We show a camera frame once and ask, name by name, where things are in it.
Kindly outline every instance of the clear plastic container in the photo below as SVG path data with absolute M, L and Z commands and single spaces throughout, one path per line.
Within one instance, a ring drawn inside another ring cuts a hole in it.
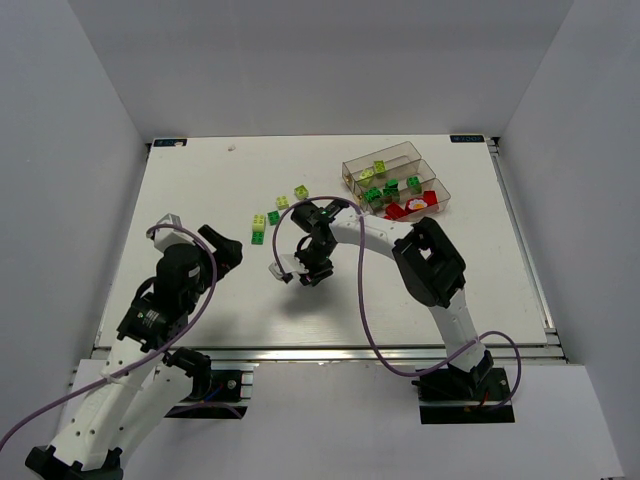
M 404 142 L 344 162 L 342 176 L 362 209 L 379 216 L 385 215 L 387 206 L 392 202 L 397 203 L 403 210 L 406 210 L 409 200 L 422 199 L 425 204 L 428 204 L 424 208 L 398 218 L 397 221 L 400 222 L 415 222 L 425 215 L 441 212 L 451 198 L 442 182 L 436 178 L 435 172 L 422 159 L 411 142 Z M 397 191 L 393 194 L 384 190 L 390 180 L 397 181 Z M 372 191 L 379 191 L 380 196 L 367 197 L 367 192 L 371 194 Z M 425 192 L 431 192 L 428 194 L 428 202 Z
M 380 187 L 386 183 L 389 178 L 397 178 L 400 180 L 403 178 L 402 167 L 410 165 L 412 162 L 420 160 L 422 156 L 416 150 L 411 142 L 404 142 L 393 147 L 385 148 L 379 152 L 370 153 L 364 157 L 349 160 L 342 164 L 342 178 L 349 187 L 349 189 L 356 195 L 362 193 L 362 189 L 372 188 L 374 186 Z M 376 173 L 374 170 L 374 162 L 384 162 L 386 171 L 384 173 Z M 434 178 L 436 175 L 431 170 L 431 176 L 429 179 Z
M 433 205 L 429 205 L 428 207 L 422 208 L 416 212 L 410 213 L 404 217 L 400 217 L 397 219 L 398 222 L 417 222 L 422 217 L 426 215 L 433 215 L 434 213 L 442 212 L 445 208 L 447 208 L 447 204 L 449 203 L 449 199 L 451 198 L 451 194 L 449 191 L 444 188 L 444 185 L 437 178 L 432 178 L 426 182 L 422 183 L 422 191 L 433 191 L 436 194 L 436 198 L 438 199 L 438 203 Z M 404 197 L 400 194 L 400 202 L 399 205 L 404 208 L 406 202 L 412 198 L 420 198 L 420 195 L 411 194 L 406 197 L 406 200 L 403 201 Z
M 395 203 L 400 205 L 403 209 L 406 208 L 406 204 L 409 200 L 413 199 L 424 199 L 425 192 L 434 192 L 437 203 L 431 204 L 427 207 L 424 207 L 420 210 L 417 210 L 412 213 L 408 213 L 404 217 L 400 217 L 397 219 L 399 222 L 415 222 L 418 219 L 424 217 L 425 215 L 432 215 L 434 213 L 438 213 L 443 211 L 447 207 L 447 203 L 449 203 L 449 199 L 451 198 L 451 194 L 444 187 L 442 182 L 438 178 L 428 176 L 429 172 L 433 172 L 427 165 L 424 160 L 419 160 L 417 162 L 411 162 L 411 164 L 403 166 L 401 168 L 406 169 L 412 167 L 410 172 L 411 175 L 406 177 L 398 178 L 398 195 L 396 196 Z M 414 186 L 408 185 L 408 179 L 412 177 L 417 177 L 420 180 L 420 183 Z M 358 204 L 367 212 L 375 213 L 380 216 L 385 215 L 386 207 L 391 203 L 390 201 L 385 201 L 384 196 L 381 197 L 380 201 L 368 202 L 365 198 L 365 191 L 372 189 L 374 185 L 370 185 L 366 189 L 361 188 L 360 186 L 356 186 L 356 192 L 354 193 Z

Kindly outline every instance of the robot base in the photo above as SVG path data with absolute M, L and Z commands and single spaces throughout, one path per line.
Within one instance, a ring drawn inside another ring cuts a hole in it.
M 510 393 L 504 368 L 491 368 L 471 395 L 446 368 L 412 383 L 418 387 L 423 425 L 515 422 L 511 405 L 492 408 Z

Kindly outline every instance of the plastic box compartment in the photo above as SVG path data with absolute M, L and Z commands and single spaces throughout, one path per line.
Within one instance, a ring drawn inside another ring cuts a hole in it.
M 433 215 L 434 213 L 442 212 L 445 208 L 447 208 L 447 204 L 449 203 L 449 199 L 451 198 L 451 194 L 449 191 L 444 188 L 442 182 L 437 178 L 432 178 L 431 180 L 427 180 L 426 182 L 422 182 L 422 191 L 426 192 L 428 190 L 433 190 L 436 192 L 436 198 L 438 199 L 438 203 L 434 205 L 429 205 L 428 207 L 422 208 L 416 212 L 410 213 L 404 217 L 400 217 L 398 222 L 417 222 L 422 217 L 426 215 Z M 400 193 L 400 202 L 399 205 L 404 208 L 406 202 L 411 198 L 421 198 L 422 195 L 415 195 L 409 192 L 408 189 L 403 190 Z
M 344 162 L 342 164 L 342 178 L 347 184 L 347 187 L 349 187 L 349 190 L 357 196 L 362 193 L 363 189 L 367 190 L 374 186 L 380 187 L 390 178 L 396 178 L 400 181 L 404 178 L 403 175 L 415 175 L 415 173 L 410 172 L 412 168 L 413 171 L 417 171 L 417 164 L 408 169 L 403 169 L 403 167 L 407 167 L 407 165 L 420 159 L 422 159 L 422 156 L 416 150 L 416 147 L 414 147 L 411 142 L 404 142 L 375 153 L 370 153 L 364 157 Z M 367 169 L 373 169 L 373 162 L 376 161 L 383 161 L 385 163 L 386 172 L 383 175 L 374 174 L 369 179 L 360 180 L 362 172 Z M 436 175 L 433 173 L 433 170 L 431 170 L 428 165 L 426 165 L 426 167 L 431 173 L 427 173 L 423 169 L 424 180 L 435 178 Z
M 374 177 L 372 182 L 366 187 L 361 186 L 360 182 L 355 182 L 354 196 L 356 197 L 358 204 L 370 213 L 384 215 L 385 208 L 391 202 L 383 203 L 381 208 L 374 208 L 366 201 L 364 193 L 373 187 L 377 187 L 382 190 L 384 184 L 390 179 L 398 180 L 398 193 L 400 199 L 396 203 L 398 203 L 402 208 L 405 207 L 408 200 L 413 198 L 422 198 L 424 192 L 430 190 L 436 193 L 436 198 L 438 200 L 438 203 L 434 205 L 430 205 L 405 217 L 399 218 L 398 221 L 401 222 L 413 222 L 425 215 L 441 212 L 446 208 L 447 203 L 451 198 L 451 195 L 442 182 L 435 177 L 433 170 L 423 159 L 396 166 L 387 170 L 386 173 L 387 174 L 384 177 Z M 416 194 L 407 186 L 407 179 L 410 177 L 418 177 L 420 180 L 421 192 L 419 194 Z

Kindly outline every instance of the lego brick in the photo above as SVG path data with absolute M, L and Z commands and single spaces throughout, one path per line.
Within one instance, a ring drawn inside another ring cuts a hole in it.
M 360 177 L 358 177 L 358 185 L 360 185 L 361 187 L 368 187 L 369 185 L 371 185 L 372 180 L 373 180 L 373 169 L 365 168 L 360 174 Z
M 251 235 L 251 245 L 262 245 L 264 243 L 263 232 L 253 232 Z
M 436 192 L 433 190 L 425 190 L 422 194 L 422 199 L 427 202 L 427 205 L 435 205 L 438 203 L 438 197 L 436 196 Z
M 266 226 L 266 223 L 265 223 L 264 215 L 253 216 L 253 225 L 251 228 L 254 232 L 264 233 L 265 226 Z
M 392 190 L 398 190 L 398 180 L 396 180 L 395 178 L 390 179 L 386 184 L 385 184 L 386 188 L 390 188 Z
M 376 198 L 381 198 L 382 197 L 382 192 L 380 191 L 380 189 L 378 187 L 373 187 L 370 190 L 367 190 L 364 194 L 364 198 L 368 200 L 375 200 Z
M 278 206 L 278 210 L 284 210 L 285 208 L 289 208 L 289 200 L 283 195 L 276 198 L 276 205 Z
M 267 213 L 267 218 L 269 219 L 269 225 L 275 225 L 280 221 L 280 214 L 277 210 L 274 210 L 273 212 Z
M 382 160 L 376 160 L 373 162 L 373 171 L 376 173 L 376 177 L 384 177 L 387 172 L 387 166 Z
M 384 202 L 382 201 L 382 198 L 374 198 L 373 200 L 371 200 L 369 202 L 369 205 L 371 206 L 371 208 L 375 212 L 375 211 L 378 211 L 378 210 L 382 209 L 382 207 L 384 207 Z
M 398 192 L 398 190 L 394 190 L 393 188 L 384 187 L 382 189 L 382 201 L 385 203 L 399 202 L 400 192 Z
M 304 200 L 309 196 L 309 190 L 307 190 L 307 187 L 305 187 L 304 185 L 296 187 L 293 192 L 295 193 L 298 200 Z
M 392 219 L 397 220 L 398 218 L 404 217 L 407 212 L 397 203 L 392 203 L 385 209 L 385 213 Z
M 422 185 L 420 185 L 420 179 L 418 177 L 409 177 L 407 178 L 407 187 L 411 191 L 411 193 L 419 194 L 422 193 Z
M 393 189 L 384 187 L 382 189 L 382 201 L 384 203 L 391 203 L 391 194 L 393 193 Z

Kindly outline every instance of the white table surface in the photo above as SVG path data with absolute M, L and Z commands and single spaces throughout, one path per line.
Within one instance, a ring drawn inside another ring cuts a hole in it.
M 138 285 L 160 258 L 145 230 L 167 212 L 197 230 L 207 223 L 244 244 L 244 260 L 217 287 L 199 325 L 181 342 L 192 347 L 362 346 L 355 246 L 339 246 L 333 277 L 315 288 L 285 285 L 267 266 L 265 244 L 250 244 L 255 213 L 276 209 L 275 198 L 304 184 L 314 195 L 349 192 L 342 162 L 411 141 L 451 193 L 442 225 L 467 263 L 467 301 L 478 332 L 502 330 L 521 344 L 544 343 L 543 316 L 526 274 L 508 212 L 482 143 L 452 144 L 445 135 L 192 138 L 185 147 L 151 149 L 97 345 L 109 347 Z M 282 253 L 295 250 L 302 230 L 280 229 Z M 426 307 L 407 293 L 394 262 L 365 255 L 365 301 L 381 345 L 441 345 Z

